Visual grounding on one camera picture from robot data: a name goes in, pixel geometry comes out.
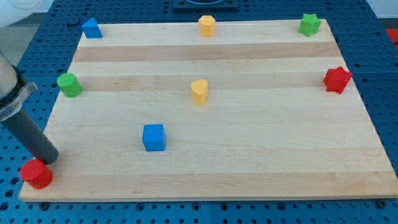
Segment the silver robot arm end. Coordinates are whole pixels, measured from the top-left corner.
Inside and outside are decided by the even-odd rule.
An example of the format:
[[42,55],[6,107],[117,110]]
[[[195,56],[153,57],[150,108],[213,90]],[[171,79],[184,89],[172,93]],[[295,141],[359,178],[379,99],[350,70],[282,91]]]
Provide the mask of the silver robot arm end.
[[27,82],[18,69],[1,54],[1,122],[22,109],[22,104],[38,86]]

